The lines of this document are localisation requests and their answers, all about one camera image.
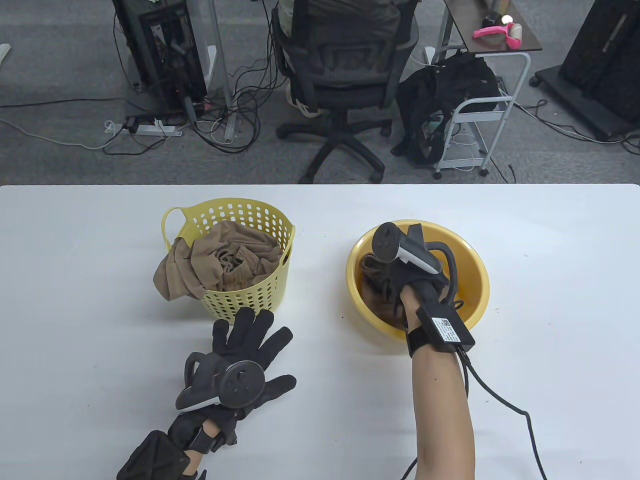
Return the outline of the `person's left hand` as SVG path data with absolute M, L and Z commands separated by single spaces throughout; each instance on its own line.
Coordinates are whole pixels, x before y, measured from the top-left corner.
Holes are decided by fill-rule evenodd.
M 211 353 L 188 356 L 175 402 L 179 415 L 167 433 L 181 450 L 208 454 L 234 445 L 238 422 L 295 388 L 297 379 L 290 374 L 265 379 L 293 338 L 288 327 L 268 334 L 273 324 L 271 311 L 242 307 L 233 324 L 223 318 L 214 322 Z

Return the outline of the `person's right hand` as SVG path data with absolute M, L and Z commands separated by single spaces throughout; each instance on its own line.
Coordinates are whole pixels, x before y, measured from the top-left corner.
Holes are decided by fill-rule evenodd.
M 362 258 L 359 268 L 362 274 L 360 293 L 365 305 L 380 320 L 399 330 L 407 328 L 400 298 L 405 287 L 418 292 L 425 286 L 427 293 L 438 300 L 450 286 L 450 280 L 443 273 L 430 274 L 400 259 L 385 263 L 371 253 Z

